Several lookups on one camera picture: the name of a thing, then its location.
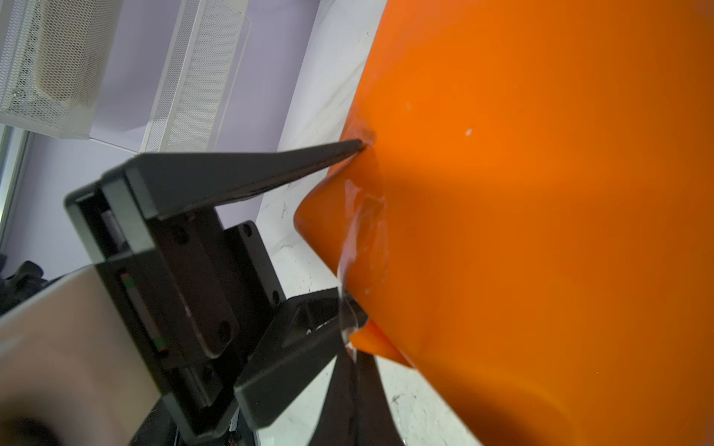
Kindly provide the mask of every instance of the white table surface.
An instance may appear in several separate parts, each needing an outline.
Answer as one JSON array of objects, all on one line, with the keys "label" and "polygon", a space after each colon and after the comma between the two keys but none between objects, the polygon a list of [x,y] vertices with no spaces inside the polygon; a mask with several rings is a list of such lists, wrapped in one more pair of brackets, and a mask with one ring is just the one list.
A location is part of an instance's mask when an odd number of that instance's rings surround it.
[{"label": "white table surface", "polygon": [[[386,0],[321,0],[279,151],[337,141]],[[257,225],[288,297],[337,286],[337,279],[293,227],[293,214],[326,170],[268,192]],[[478,445],[415,370],[378,359],[389,406],[405,443]],[[322,408],[333,363],[269,428],[262,446],[306,445]]]}]

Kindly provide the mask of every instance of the white mesh panel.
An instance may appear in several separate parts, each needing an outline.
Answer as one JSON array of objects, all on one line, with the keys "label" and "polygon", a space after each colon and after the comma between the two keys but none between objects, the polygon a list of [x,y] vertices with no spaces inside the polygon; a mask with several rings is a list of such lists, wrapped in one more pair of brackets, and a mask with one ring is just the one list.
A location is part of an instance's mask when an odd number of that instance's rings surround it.
[{"label": "white mesh panel", "polygon": [[87,138],[122,1],[4,1],[0,121]]},{"label": "white mesh panel", "polygon": [[183,0],[142,151],[205,151],[248,0]]}]

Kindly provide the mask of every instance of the orange plastic sheet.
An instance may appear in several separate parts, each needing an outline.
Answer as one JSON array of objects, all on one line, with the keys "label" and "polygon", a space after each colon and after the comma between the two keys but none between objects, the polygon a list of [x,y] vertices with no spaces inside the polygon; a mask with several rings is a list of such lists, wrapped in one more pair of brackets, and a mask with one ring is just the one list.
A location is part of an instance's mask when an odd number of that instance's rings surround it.
[{"label": "orange plastic sheet", "polygon": [[711,1],[390,0],[355,137],[295,223],[367,348],[486,446],[714,445]]}]

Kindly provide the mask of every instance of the black metal bracket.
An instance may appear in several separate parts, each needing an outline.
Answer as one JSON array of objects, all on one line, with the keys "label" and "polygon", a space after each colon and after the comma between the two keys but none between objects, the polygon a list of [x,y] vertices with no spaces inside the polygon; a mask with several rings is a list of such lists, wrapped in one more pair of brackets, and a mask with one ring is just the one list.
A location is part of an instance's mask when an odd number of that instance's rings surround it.
[{"label": "black metal bracket", "polygon": [[233,385],[257,363],[258,344],[286,300],[255,224],[224,230],[213,207],[362,148],[352,140],[270,154],[143,154],[65,199],[188,444],[226,432],[238,409]]},{"label": "black metal bracket", "polygon": [[271,425],[344,350],[338,307],[337,288],[281,304],[233,388],[251,429]]}]

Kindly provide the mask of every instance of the lavender wall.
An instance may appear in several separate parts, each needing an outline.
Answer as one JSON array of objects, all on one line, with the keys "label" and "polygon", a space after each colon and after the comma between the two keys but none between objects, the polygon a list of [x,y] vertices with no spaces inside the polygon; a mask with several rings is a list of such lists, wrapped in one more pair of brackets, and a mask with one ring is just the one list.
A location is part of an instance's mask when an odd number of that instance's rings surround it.
[{"label": "lavender wall", "polygon": [[[124,0],[91,136],[138,149],[171,40],[177,0]],[[253,23],[216,150],[274,151],[319,0],[251,0]],[[130,155],[92,141],[37,136],[10,225],[7,270],[32,260],[54,278],[89,263],[64,196]],[[225,226],[255,219],[260,198],[221,206]]]}]

